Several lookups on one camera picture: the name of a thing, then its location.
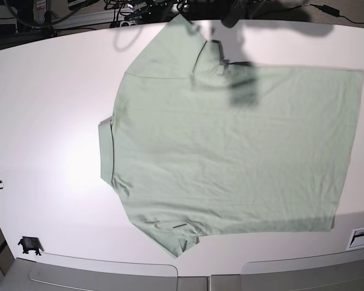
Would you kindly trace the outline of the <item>light green T-shirt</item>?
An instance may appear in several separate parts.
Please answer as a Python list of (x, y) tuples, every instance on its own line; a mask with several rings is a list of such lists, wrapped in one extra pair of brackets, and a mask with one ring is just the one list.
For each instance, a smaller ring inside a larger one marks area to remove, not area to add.
[(178, 15), (98, 127), (101, 178), (170, 256), (202, 236), (331, 230), (364, 73), (227, 63)]

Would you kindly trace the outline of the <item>grey chair back left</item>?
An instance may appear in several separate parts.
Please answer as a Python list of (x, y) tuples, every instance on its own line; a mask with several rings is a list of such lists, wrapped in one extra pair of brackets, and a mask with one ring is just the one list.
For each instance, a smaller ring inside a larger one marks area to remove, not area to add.
[(70, 290), (177, 290), (177, 278), (94, 272), (36, 263), (29, 278)]

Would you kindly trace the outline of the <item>grey chair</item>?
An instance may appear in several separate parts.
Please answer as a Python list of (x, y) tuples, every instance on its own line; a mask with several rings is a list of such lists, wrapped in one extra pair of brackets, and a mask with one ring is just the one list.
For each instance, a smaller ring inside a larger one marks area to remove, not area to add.
[(177, 290), (177, 278), (94, 272), (36, 263), (29, 278), (70, 290)]
[(364, 258), (336, 255), (247, 263), (242, 290), (312, 290), (364, 279)]

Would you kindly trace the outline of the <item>black clamp on table edge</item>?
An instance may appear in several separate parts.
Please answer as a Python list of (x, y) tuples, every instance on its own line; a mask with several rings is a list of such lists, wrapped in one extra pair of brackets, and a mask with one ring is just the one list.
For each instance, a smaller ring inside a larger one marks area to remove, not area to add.
[(41, 252), (44, 251), (44, 248), (37, 237), (23, 236), (19, 240), (18, 245), (22, 246), (23, 254), (29, 254), (29, 251), (34, 251), (35, 255), (41, 256)]

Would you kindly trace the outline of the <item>black power adapter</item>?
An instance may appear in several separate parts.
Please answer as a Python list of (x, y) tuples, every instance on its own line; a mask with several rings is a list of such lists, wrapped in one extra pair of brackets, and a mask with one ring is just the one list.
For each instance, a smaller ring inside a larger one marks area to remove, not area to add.
[(317, 5), (317, 4), (310, 4), (310, 6), (319, 9), (321, 12), (334, 16), (336, 18), (340, 17), (340, 10), (328, 6), (328, 5)]

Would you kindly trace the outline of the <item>grey chair back right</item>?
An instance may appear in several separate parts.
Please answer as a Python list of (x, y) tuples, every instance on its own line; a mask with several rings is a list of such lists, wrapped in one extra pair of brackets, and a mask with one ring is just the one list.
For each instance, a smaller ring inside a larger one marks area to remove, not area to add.
[(364, 258), (336, 255), (247, 263), (242, 290), (312, 290), (364, 279)]

